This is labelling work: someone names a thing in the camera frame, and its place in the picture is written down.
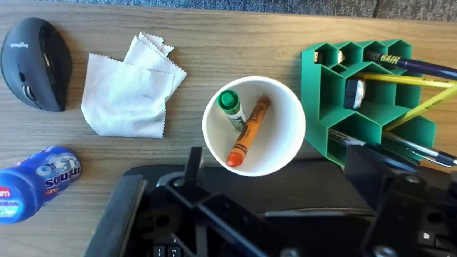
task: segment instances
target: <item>pen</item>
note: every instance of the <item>pen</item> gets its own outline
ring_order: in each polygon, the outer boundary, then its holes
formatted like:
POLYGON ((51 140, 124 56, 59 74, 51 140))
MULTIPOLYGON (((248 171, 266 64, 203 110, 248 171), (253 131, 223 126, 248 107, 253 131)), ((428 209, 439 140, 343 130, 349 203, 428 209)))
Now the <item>pen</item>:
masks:
POLYGON ((346 147, 352 147, 352 146, 363 146, 365 149, 368 149, 368 151, 371 151, 375 157, 378 157, 379 160, 382 160, 385 164, 391 166, 392 169, 399 169, 399 170, 405 170, 405 171, 411 171, 411 173, 416 173, 418 170, 418 161, 411 160, 408 157, 395 154, 386 149, 383 149, 382 146, 373 146, 373 144, 368 144, 366 141, 362 141, 356 137, 352 137, 346 133, 342 133, 339 130, 331 129, 329 130, 329 136, 331 140, 346 146, 346 147))
POLYGON ((399 136, 396 136, 393 133, 385 133, 383 137, 389 139, 392 141, 401 143, 405 147, 408 147, 411 151, 413 151, 415 154, 418 154, 418 156, 421 156, 423 159, 428 159, 428 160, 431 160, 433 163, 438 163, 441 166, 445 166, 445 167, 457 166, 457 157, 455 157, 452 154, 448 154, 445 151, 438 151, 438 150, 433 150, 433 149, 428 149, 428 147, 415 144, 413 141, 402 139, 402 137, 399 137, 399 136))
POLYGON ((446 66, 439 66, 433 63, 411 60, 411 59, 403 59, 401 56, 382 54, 375 52, 366 53, 366 59, 373 62, 395 64, 398 67, 403 67, 411 72, 457 80, 457 70, 446 66))

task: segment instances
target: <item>marker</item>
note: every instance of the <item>marker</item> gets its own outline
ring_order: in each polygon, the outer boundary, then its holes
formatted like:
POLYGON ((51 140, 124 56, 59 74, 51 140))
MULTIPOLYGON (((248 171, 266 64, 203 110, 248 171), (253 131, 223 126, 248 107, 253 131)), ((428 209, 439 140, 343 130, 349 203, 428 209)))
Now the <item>marker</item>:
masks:
POLYGON ((246 126, 246 116, 239 94, 233 90, 226 90, 218 97, 218 104, 228 114, 233 127, 243 131, 246 126))

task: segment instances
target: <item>white paper cup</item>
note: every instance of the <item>white paper cup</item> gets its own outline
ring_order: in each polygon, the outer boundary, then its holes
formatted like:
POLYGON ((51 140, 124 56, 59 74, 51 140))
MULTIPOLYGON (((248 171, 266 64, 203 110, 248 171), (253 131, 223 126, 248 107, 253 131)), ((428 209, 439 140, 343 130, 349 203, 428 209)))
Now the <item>white paper cup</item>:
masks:
POLYGON ((238 79, 222 87, 209 102, 202 126, 213 157, 225 169, 246 177, 272 174, 289 164, 299 153, 306 131, 305 111, 298 96, 283 83, 259 76, 238 79), (219 94, 229 89, 239 93, 248 119, 262 96, 272 100, 263 126, 239 167, 231 167, 226 161, 241 131, 235 130, 218 106, 219 94))

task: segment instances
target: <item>green marker cap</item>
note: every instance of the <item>green marker cap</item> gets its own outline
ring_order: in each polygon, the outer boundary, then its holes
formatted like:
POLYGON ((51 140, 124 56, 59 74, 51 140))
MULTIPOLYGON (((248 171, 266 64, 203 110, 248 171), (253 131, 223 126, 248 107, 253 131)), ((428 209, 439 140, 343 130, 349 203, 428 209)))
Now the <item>green marker cap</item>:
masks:
POLYGON ((228 114, 236 114, 241 110, 241 99, 239 94, 233 90, 226 90, 218 97, 218 104, 228 114))

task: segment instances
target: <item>red label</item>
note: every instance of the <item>red label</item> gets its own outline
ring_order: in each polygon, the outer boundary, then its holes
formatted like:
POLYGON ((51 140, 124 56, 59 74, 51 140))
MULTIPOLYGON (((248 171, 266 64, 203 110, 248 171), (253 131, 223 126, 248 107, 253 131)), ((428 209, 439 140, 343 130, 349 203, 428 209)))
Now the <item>red label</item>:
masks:
POLYGON ((12 190, 8 187, 0 187, 0 197, 4 197, 4 199, 12 197, 12 190))

